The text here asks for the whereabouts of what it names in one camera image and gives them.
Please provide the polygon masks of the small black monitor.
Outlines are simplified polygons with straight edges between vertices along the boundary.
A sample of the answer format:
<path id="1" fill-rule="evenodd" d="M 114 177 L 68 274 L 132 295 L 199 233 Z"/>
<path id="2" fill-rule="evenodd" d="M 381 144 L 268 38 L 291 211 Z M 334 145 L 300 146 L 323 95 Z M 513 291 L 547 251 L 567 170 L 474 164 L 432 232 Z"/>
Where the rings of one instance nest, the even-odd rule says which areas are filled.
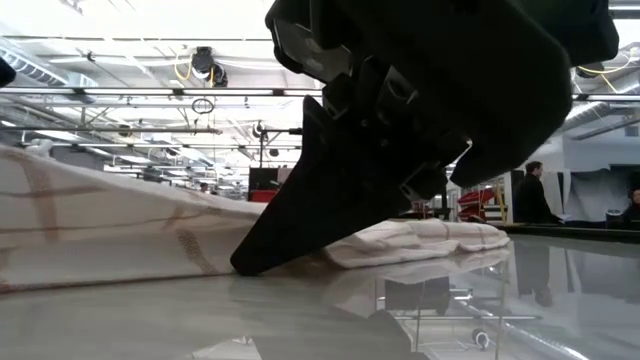
<path id="1" fill-rule="evenodd" d="M 256 190 L 277 190 L 280 187 L 278 181 L 278 168 L 250 168 L 249 185 L 250 192 Z"/>

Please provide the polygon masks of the black metal rack frame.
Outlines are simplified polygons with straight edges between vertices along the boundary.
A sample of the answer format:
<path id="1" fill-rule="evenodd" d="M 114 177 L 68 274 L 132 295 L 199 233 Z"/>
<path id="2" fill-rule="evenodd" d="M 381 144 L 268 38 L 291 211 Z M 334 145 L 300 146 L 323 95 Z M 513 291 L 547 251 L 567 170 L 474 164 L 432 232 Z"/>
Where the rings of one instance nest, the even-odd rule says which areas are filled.
<path id="1" fill-rule="evenodd" d="M 261 130 L 259 130 L 259 167 L 260 168 L 263 167 L 263 163 L 264 163 L 264 150 L 265 150 L 265 147 L 266 147 L 266 144 L 265 144 L 266 137 L 271 133 L 275 133 L 277 135 L 280 135 L 282 133 L 286 133 L 286 134 L 289 134 L 289 135 L 302 136 L 303 135 L 303 129 L 301 127 L 298 127 L 298 128 L 289 128 L 289 129 L 267 129 L 267 128 L 262 128 Z"/>

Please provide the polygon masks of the red cart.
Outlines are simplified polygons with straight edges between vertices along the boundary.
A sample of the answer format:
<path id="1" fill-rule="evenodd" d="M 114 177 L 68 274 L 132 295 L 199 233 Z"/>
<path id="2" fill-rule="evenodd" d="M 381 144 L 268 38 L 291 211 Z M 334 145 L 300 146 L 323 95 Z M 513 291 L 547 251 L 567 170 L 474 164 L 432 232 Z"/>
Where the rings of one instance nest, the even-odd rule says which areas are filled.
<path id="1" fill-rule="evenodd" d="M 502 210 L 492 187 L 465 193 L 458 200 L 458 219 L 463 222 L 500 222 Z"/>

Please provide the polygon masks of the white red-checked towel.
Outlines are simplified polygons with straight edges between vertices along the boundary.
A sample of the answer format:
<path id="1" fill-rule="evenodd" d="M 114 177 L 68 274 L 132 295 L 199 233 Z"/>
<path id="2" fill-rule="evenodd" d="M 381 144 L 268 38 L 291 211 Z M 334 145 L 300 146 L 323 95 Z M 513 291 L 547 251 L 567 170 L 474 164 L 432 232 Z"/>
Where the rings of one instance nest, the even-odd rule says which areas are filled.
<path id="1" fill-rule="evenodd" d="M 0 294 L 230 275 L 262 205 L 68 165 L 0 145 Z M 475 269 L 502 260 L 493 226 L 384 221 L 280 267 L 351 270 L 417 261 Z"/>

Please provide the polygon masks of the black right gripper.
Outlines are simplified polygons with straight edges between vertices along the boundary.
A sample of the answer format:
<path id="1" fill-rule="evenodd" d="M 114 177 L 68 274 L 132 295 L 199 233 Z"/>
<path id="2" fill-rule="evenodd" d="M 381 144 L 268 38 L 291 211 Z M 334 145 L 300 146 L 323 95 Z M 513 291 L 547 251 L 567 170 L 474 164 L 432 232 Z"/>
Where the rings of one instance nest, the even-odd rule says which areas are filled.
<path id="1" fill-rule="evenodd" d="M 401 186 L 431 197 L 521 165 L 572 107 L 570 71 L 614 57 L 609 0 L 339 0 L 359 40 L 327 83 L 347 111 L 416 161 Z"/>

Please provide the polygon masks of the long overhead light bar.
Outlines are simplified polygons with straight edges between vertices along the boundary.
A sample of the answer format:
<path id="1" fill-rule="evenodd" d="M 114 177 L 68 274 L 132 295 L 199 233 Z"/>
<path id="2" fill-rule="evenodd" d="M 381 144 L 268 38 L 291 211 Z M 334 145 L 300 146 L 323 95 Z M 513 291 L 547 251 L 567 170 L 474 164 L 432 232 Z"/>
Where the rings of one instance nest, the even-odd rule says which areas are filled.
<path id="1" fill-rule="evenodd" d="M 72 87 L 5 87 L 0 95 L 11 96 L 70 96 L 70 97 L 305 97 L 321 98 L 322 90 L 284 88 L 72 88 Z M 528 97 L 521 93 L 484 92 L 487 99 Z M 581 102 L 640 103 L 640 94 L 572 94 L 572 100 Z"/>

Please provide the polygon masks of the white curtain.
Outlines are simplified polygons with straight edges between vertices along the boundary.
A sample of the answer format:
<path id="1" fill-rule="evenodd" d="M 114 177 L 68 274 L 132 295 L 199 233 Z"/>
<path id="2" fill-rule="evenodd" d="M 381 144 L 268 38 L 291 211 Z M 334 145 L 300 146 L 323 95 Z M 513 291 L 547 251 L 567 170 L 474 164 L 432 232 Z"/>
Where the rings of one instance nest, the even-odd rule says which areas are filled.
<path id="1" fill-rule="evenodd" d="M 630 205 L 632 190 L 640 188 L 640 172 L 548 172 L 542 185 L 553 214 L 568 222 L 601 223 L 608 213 L 622 214 Z"/>

